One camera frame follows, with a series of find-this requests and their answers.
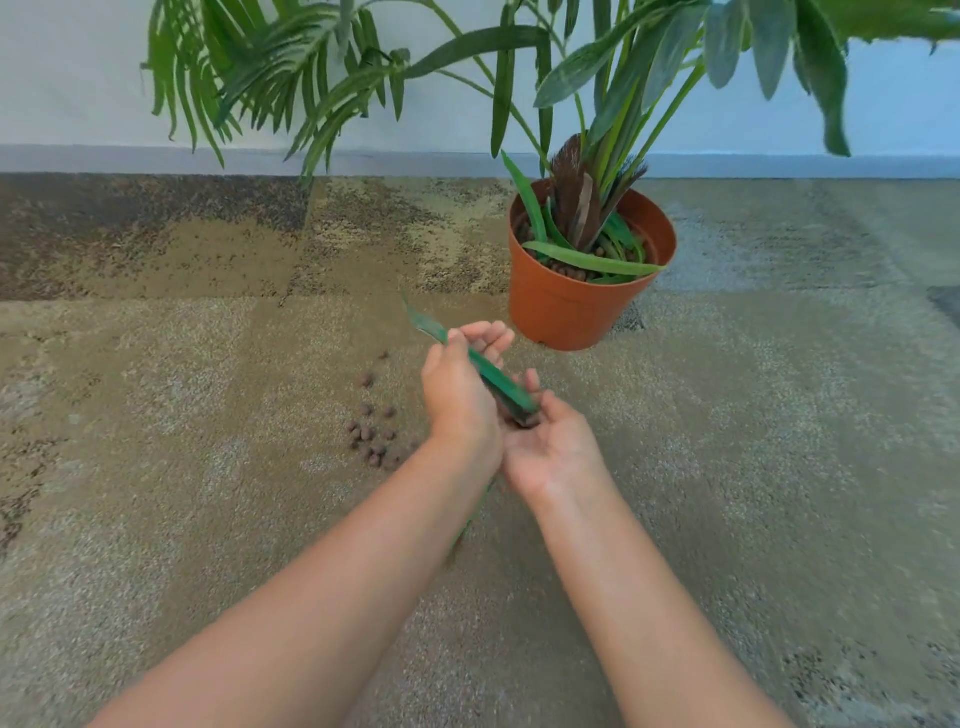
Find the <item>floor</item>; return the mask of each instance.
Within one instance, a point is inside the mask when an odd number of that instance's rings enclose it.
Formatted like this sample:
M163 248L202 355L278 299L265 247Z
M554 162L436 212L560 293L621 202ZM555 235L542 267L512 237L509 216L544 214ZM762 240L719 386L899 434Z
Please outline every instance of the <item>floor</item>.
M801 726L960 726L960 183L651 181L680 252L599 346L521 341ZM422 437L428 341L506 318L503 181L0 177L0 724L72 726ZM386 361L376 354L389 349ZM494 489L351 725L615 725Z

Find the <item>wall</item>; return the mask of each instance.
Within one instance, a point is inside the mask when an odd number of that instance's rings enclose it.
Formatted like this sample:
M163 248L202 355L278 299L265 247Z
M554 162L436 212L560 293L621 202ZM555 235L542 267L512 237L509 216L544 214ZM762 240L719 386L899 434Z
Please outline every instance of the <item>wall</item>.
M32 0L0 11L0 146L92 145L169 148L168 123L150 114L152 86L141 73L151 0ZM500 0L448 0L444 6L464 28L495 24ZM386 46L408 45L414 58L446 39L432 14L406 4L378 6ZM592 34L582 13L575 44ZM848 132L858 156L960 157L960 48L929 56L916 42L855 45L847 105ZM536 121L532 53L517 61L516 102ZM472 66L463 72L476 78ZM353 121L338 150L365 152L470 152L490 145L490 102L443 77L408 84L403 119L379 106ZM555 145L577 128L571 104L558 108ZM752 59L744 56L728 88L702 83L687 99L655 151L697 155L824 154L820 113L792 72L773 102L760 95ZM181 125L175 144L188 145ZM239 146L283 149L284 135L246 133ZM504 149L529 152L511 124Z

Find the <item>terracotta-colored pot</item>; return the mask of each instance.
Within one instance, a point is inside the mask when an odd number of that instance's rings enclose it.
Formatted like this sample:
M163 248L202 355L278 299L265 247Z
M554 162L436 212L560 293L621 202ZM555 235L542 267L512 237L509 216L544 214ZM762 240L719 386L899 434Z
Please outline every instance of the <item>terracotta-colored pot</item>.
M550 180L533 183L541 203ZM677 252L677 234L663 211L639 192L624 195L617 211L642 236L647 261L667 265ZM510 316L528 339L560 352L588 349L607 335L634 297L658 274L619 285L597 285L569 279L540 265L520 247L514 234L524 212L519 195L510 206Z

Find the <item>person's right hand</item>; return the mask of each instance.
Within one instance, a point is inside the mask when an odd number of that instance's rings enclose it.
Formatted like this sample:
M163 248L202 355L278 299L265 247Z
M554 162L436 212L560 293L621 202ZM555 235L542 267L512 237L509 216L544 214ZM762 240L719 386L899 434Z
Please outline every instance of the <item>person's right hand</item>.
M536 513L556 497L609 481L610 473L587 419L553 392L539 392L536 370L528 370L523 383L540 402L540 424L507 424L502 470Z

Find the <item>foliage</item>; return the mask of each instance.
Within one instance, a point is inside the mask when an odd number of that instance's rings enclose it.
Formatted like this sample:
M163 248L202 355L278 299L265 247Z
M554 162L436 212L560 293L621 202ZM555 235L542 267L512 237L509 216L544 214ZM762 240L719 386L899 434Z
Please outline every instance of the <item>foliage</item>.
M451 40L413 63L407 49L383 48L371 7L385 1L432 12ZM848 156L843 125L847 42L956 39L960 13L955 2L617 0L614 7L612 0L593 0L594 40L568 53L574 27L586 14L579 0L504 0L497 26L469 33L436 0L273 0L270 19L258 0L156 0L143 67L153 73L154 114L166 110L170 115L171 137L182 115L194 148L202 133L221 163L219 143L241 133L245 119L252 128L272 122L274 132L281 126L290 132L297 117L290 155L305 150L305 179L321 158L329 169L340 132L351 119L369 115L374 95L386 107L387 86L399 119L407 82L438 73L468 85L492 99L491 153L500 152L513 119L537 151L541 173L553 180L546 206L537 205L536 198L530 204L524 195L535 233L532 250L622 279L642 275L629 266L645 264L632 259L642 248L631 244L629 228L611 222L617 219L616 205L643 174L651 146L705 76L724 87L741 53L753 49L758 82L769 99L792 51L794 73L823 112L827 149ZM513 101L516 51L524 48L536 49L537 134ZM495 70L484 60L487 55L495 57ZM487 85L450 70L460 61L474 62ZM331 83L331 77L339 80ZM579 92L591 82L595 115L588 126ZM668 93L670 103L657 114ZM580 133L550 159L553 107L571 97ZM525 178L506 155L504 161L523 195Z

